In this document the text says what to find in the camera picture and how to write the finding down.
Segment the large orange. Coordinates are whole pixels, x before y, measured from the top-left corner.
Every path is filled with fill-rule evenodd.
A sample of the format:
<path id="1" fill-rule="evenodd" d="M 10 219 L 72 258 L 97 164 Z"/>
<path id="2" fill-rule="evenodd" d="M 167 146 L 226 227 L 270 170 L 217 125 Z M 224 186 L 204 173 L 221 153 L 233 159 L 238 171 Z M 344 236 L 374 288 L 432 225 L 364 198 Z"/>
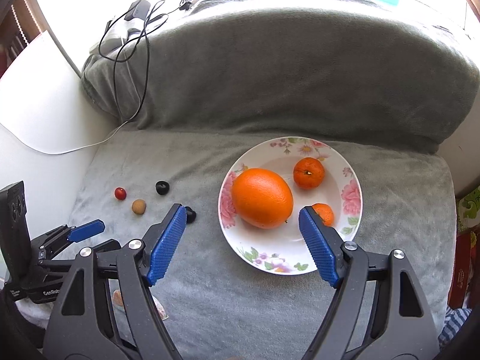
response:
<path id="1" fill-rule="evenodd" d="M 245 170 L 234 180 L 231 196 L 235 211 L 256 228 L 281 226 L 294 209 L 289 185 L 277 173 L 267 169 Z"/>

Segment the brown longan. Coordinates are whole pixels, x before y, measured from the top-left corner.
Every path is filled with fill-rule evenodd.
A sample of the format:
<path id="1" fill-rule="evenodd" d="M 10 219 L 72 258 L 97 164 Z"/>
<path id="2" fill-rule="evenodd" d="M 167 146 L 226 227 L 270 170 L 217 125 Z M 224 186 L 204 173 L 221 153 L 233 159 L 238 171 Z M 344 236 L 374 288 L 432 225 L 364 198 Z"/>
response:
<path id="1" fill-rule="evenodd" d="M 131 210 L 135 215 L 143 215 L 146 212 L 146 202 L 143 199 L 134 200 Z"/>

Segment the grey sofa back cushion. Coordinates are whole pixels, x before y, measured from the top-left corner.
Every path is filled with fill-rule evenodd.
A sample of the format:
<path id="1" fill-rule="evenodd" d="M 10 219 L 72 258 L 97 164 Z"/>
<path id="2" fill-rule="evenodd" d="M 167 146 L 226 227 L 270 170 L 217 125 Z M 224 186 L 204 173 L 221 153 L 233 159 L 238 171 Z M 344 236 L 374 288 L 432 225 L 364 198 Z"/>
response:
<path id="1" fill-rule="evenodd" d="M 91 102 L 138 128 L 292 133 L 435 152 L 470 112 L 462 37 L 367 0 L 203 2 L 126 63 L 90 57 Z"/>

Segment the small mandarin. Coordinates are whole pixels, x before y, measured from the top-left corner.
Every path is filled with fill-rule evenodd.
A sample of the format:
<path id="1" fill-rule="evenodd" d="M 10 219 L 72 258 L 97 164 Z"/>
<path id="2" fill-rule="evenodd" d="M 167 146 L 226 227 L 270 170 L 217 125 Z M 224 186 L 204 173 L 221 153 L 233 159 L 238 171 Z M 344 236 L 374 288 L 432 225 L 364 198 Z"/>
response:
<path id="1" fill-rule="evenodd" d="M 332 226 L 335 222 L 335 213 L 331 207 L 325 203 L 316 203 L 312 206 L 313 210 L 320 216 L 324 225 Z"/>
<path id="2" fill-rule="evenodd" d="M 303 158 L 294 166 L 294 182 L 301 189 L 310 190 L 319 187 L 325 176 L 325 168 L 315 158 Z"/>

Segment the dark cherry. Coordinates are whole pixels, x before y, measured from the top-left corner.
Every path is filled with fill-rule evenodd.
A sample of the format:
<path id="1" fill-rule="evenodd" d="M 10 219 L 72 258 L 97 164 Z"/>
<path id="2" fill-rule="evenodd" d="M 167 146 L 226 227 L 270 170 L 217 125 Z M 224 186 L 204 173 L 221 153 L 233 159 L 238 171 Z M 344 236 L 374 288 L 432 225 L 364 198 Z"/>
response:
<path id="1" fill-rule="evenodd" d="M 170 185 L 167 181 L 160 180 L 155 183 L 155 191 L 160 196 L 166 195 L 170 190 Z"/>
<path id="2" fill-rule="evenodd" d="M 189 206 L 185 207 L 185 212 L 186 212 L 186 223 L 187 224 L 192 224 L 197 217 L 196 212 Z"/>

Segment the green printed box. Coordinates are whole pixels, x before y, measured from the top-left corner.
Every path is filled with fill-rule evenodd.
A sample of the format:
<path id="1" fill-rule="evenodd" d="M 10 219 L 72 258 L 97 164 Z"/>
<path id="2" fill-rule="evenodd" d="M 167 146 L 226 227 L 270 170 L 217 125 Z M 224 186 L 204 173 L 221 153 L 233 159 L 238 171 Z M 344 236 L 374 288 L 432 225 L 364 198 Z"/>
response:
<path id="1" fill-rule="evenodd" d="M 480 188 L 457 201 L 457 232 L 463 233 L 479 225 Z"/>

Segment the black power adapter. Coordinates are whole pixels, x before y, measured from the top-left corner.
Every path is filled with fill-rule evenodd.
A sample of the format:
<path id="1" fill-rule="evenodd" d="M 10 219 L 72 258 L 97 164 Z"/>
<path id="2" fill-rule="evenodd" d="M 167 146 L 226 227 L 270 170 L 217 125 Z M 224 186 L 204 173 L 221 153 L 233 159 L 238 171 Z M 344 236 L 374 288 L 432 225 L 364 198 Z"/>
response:
<path id="1" fill-rule="evenodd" d="M 137 0 L 133 2 L 128 8 L 127 13 L 124 15 L 125 21 L 131 21 L 133 19 L 144 20 L 150 11 L 151 3 L 148 0 Z"/>

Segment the striped blue trouser leg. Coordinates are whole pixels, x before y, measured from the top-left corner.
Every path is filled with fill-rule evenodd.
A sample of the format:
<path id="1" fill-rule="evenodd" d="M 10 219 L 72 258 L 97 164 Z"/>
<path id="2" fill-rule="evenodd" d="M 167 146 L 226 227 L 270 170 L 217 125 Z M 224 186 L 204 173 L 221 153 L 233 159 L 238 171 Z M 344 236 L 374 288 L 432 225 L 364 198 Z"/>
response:
<path id="1" fill-rule="evenodd" d="M 471 312 L 472 310 L 470 308 L 452 309 L 450 306 L 447 306 L 444 326 L 438 337 L 440 349 L 452 341 L 459 330 L 461 330 Z"/>

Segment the red cherry tomato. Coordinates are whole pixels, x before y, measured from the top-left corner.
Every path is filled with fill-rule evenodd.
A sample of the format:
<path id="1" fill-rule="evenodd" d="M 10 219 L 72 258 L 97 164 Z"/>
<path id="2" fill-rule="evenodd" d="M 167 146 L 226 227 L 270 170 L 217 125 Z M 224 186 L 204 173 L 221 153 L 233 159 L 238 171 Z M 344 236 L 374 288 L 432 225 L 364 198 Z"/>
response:
<path id="1" fill-rule="evenodd" d="M 124 188 L 121 188 L 121 187 L 117 187 L 115 188 L 114 190 L 114 196 L 117 200 L 119 201 L 123 201 L 126 199 L 127 197 L 127 193 L 126 193 L 126 190 Z"/>

